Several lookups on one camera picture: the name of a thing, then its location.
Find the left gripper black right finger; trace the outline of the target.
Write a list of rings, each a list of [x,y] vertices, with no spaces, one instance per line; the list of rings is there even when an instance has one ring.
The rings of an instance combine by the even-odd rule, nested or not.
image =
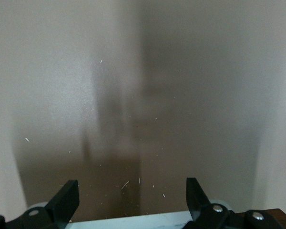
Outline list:
[[[194,177],[186,179],[186,203],[192,217],[185,229],[282,229],[283,225],[263,210],[248,210],[242,216],[222,204],[211,203]]]

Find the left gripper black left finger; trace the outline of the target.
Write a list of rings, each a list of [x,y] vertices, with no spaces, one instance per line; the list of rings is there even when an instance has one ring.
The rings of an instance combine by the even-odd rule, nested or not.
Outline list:
[[[64,229],[80,203],[77,180],[69,180],[44,207],[26,210],[7,222],[0,215],[0,229]]]

